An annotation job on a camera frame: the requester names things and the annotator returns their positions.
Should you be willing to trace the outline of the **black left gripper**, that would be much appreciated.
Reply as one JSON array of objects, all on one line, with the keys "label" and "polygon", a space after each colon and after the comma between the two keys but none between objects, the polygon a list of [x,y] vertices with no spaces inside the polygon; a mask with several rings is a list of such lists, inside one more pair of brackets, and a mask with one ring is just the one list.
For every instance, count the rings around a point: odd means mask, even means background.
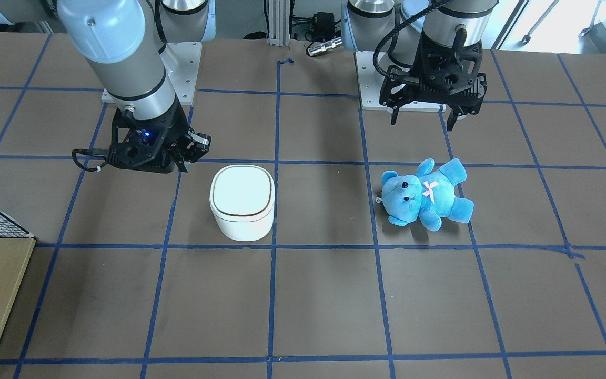
[{"label": "black left gripper", "polygon": [[465,37],[457,32],[453,46],[443,46],[423,33],[409,71],[389,66],[379,103],[392,110],[390,125],[396,125],[400,108],[413,102],[447,105],[447,132],[457,120],[479,113],[488,89],[487,77],[479,71],[483,46],[481,41],[467,46]]}]

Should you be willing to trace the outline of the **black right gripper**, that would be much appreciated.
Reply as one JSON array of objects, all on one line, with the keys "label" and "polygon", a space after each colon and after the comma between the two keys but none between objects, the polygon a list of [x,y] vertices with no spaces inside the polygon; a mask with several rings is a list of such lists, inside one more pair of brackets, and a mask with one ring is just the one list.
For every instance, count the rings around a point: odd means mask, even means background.
[{"label": "black right gripper", "polygon": [[149,120],[137,120],[132,112],[118,109],[112,121],[107,161],[120,169],[166,174],[176,166],[187,173],[190,163],[209,152],[211,140],[207,134],[195,134],[178,100],[165,113]]}]

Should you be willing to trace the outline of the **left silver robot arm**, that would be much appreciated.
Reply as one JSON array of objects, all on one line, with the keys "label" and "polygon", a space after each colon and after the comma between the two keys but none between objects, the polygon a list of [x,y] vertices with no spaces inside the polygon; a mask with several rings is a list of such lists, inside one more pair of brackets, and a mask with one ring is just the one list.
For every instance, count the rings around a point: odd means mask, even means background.
[{"label": "left silver robot arm", "polygon": [[341,11],[344,48],[368,53],[378,80],[378,106],[447,106],[446,127],[479,113],[488,89],[480,71],[482,35],[496,1],[347,1]]}]

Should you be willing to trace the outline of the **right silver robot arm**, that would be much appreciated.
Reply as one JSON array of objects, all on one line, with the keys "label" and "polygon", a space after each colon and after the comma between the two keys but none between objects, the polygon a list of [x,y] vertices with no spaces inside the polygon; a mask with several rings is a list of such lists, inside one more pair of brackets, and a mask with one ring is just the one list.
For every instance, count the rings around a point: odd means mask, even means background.
[{"label": "right silver robot arm", "polygon": [[108,149],[74,149],[84,171],[103,166],[167,174],[209,152],[187,122],[168,47],[216,36],[214,1],[0,1],[0,24],[57,19],[115,101]]}]

